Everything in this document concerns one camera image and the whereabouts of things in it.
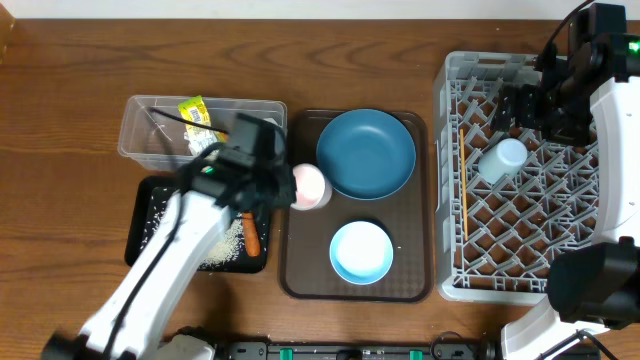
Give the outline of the light blue cup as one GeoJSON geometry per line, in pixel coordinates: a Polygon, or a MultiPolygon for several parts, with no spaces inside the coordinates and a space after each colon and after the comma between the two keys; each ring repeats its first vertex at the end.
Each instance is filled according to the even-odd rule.
{"type": "Polygon", "coordinates": [[[525,145],[517,139],[508,138],[500,141],[478,162],[480,176],[489,184],[497,183],[503,176],[515,176],[527,160],[525,145]]]}

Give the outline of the wooden chopstick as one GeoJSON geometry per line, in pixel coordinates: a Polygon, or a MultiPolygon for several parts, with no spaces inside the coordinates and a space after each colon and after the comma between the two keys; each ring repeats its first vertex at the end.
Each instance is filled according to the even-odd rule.
{"type": "Polygon", "coordinates": [[[467,206],[467,177],[466,177],[466,153],[465,153],[465,134],[464,129],[460,128],[459,131],[459,150],[460,150],[460,162],[461,162],[461,203],[462,203],[462,225],[463,225],[463,235],[465,242],[469,239],[469,231],[468,231],[468,206],[467,206]]]}

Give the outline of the yellow green snack wrapper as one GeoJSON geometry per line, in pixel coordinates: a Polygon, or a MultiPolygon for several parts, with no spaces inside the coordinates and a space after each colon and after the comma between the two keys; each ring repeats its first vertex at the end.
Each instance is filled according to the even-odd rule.
{"type": "Polygon", "coordinates": [[[201,125],[212,127],[211,116],[201,96],[192,97],[180,103],[178,110],[181,117],[187,121],[184,138],[193,155],[199,155],[213,143],[227,140],[226,133],[201,128],[201,125]]]}

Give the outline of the pink cup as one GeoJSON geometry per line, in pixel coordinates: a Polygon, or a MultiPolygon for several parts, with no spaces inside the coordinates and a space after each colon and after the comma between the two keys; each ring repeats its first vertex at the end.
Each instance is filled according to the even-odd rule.
{"type": "Polygon", "coordinates": [[[324,207],[330,200],[333,188],[326,176],[314,165],[303,163],[293,168],[296,184],[295,210],[309,211],[324,207]]]}

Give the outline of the orange carrot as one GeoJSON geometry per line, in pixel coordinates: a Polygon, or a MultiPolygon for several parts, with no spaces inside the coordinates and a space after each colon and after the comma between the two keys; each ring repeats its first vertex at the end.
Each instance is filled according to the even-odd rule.
{"type": "Polygon", "coordinates": [[[246,253],[249,257],[258,257],[261,254],[262,247],[252,213],[245,212],[242,214],[242,225],[246,253]]]}

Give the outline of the grey dishwasher rack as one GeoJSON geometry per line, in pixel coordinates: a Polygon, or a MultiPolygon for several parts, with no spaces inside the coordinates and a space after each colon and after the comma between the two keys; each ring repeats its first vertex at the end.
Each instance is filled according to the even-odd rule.
{"type": "Polygon", "coordinates": [[[452,301],[534,305],[546,292],[554,259],[588,247],[599,199],[596,131],[584,147],[556,144],[539,131],[492,131],[505,85],[536,84],[532,57],[455,51],[434,83],[438,151],[437,283],[452,301]],[[469,239],[461,203],[460,128],[465,134],[469,239]],[[513,177],[487,183],[480,157],[508,138],[522,142],[527,160],[513,177]]]}

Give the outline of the light blue rice bowl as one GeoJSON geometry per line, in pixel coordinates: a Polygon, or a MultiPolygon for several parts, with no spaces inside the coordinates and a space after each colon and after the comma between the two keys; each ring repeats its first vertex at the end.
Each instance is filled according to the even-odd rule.
{"type": "Polygon", "coordinates": [[[374,284],[384,278],[394,259],[391,237],[379,225],[353,221],[333,235],[329,260],[344,281],[358,286],[374,284]]]}

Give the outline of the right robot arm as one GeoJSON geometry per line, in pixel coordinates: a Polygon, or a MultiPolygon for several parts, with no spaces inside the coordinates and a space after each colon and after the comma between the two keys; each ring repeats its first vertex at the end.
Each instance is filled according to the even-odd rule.
{"type": "Polygon", "coordinates": [[[591,244],[557,257],[546,296],[501,330],[503,359],[553,359],[583,339],[639,320],[639,38],[622,5],[585,1],[562,22],[568,55],[547,41],[537,85],[504,86],[494,130],[538,130],[553,143],[599,150],[591,244]]]}

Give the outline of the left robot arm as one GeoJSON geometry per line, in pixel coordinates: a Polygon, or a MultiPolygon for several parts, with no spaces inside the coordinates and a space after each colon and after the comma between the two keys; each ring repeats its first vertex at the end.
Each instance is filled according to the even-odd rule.
{"type": "Polygon", "coordinates": [[[175,187],[152,239],[108,301],[44,359],[151,359],[177,303],[237,214],[287,208],[296,199],[283,129],[237,114],[224,142],[175,166],[175,187]]]}

